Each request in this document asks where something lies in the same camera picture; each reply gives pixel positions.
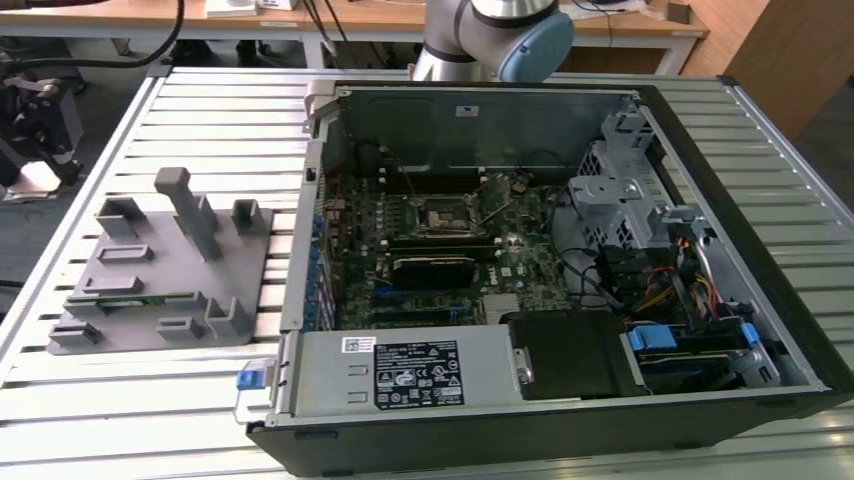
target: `aluminum table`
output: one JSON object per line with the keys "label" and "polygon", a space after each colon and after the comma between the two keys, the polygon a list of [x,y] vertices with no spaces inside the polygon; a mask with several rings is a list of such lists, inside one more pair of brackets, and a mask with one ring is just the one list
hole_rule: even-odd
{"label": "aluminum table", "polygon": [[[312,78],[402,72],[178,68],[146,79],[0,327],[0,478],[290,479],[232,416],[235,373],[276,353]],[[741,88],[715,78],[566,75],[658,85],[849,365],[854,216]],[[163,166],[194,174],[214,208],[255,197],[276,211],[255,340],[228,348],[55,357],[46,351],[95,248],[104,198],[154,191]],[[670,165],[683,196],[683,179]],[[854,404],[781,421],[713,448],[373,475],[369,478],[854,478]]]}

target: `barcode sticker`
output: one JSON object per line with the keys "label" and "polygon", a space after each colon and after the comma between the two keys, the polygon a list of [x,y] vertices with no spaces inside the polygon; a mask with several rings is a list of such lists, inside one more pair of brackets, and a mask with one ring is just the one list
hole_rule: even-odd
{"label": "barcode sticker", "polygon": [[260,22],[262,27],[275,28],[296,28],[299,24],[296,22]]}
{"label": "barcode sticker", "polygon": [[342,353],[371,353],[377,345],[377,337],[342,338]]}

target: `wooden desk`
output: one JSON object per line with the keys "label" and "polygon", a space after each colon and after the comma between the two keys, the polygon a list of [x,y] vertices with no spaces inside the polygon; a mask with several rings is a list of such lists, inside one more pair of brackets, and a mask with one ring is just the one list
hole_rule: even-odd
{"label": "wooden desk", "polygon": [[[354,41],[419,43],[425,7],[382,0],[332,0],[345,31]],[[332,17],[323,2],[320,16],[334,39]],[[111,0],[86,7],[39,9],[0,14],[4,35],[34,37],[163,38],[175,17],[175,0]],[[581,47],[654,48],[666,50],[657,69],[678,74],[706,26],[655,20],[641,13],[611,15],[611,33],[605,17],[575,22],[575,45]],[[322,38],[304,8],[262,10],[255,17],[204,18],[204,0],[187,0],[182,38],[231,40],[299,40],[308,68],[323,68]]]}

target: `motherboard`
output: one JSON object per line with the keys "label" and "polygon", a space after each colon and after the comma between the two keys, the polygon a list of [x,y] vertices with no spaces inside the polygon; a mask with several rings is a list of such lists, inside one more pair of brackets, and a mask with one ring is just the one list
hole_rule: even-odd
{"label": "motherboard", "polygon": [[495,324],[505,313],[569,308],[550,242],[561,189],[526,172],[331,175],[335,329]]}

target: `warning label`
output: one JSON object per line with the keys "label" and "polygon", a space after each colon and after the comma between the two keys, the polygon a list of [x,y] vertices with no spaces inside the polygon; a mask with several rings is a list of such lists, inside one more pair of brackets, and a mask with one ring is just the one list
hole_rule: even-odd
{"label": "warning label", "polygon": [[374,366],[381,410],[466,404],[455,341],[375,345]]}

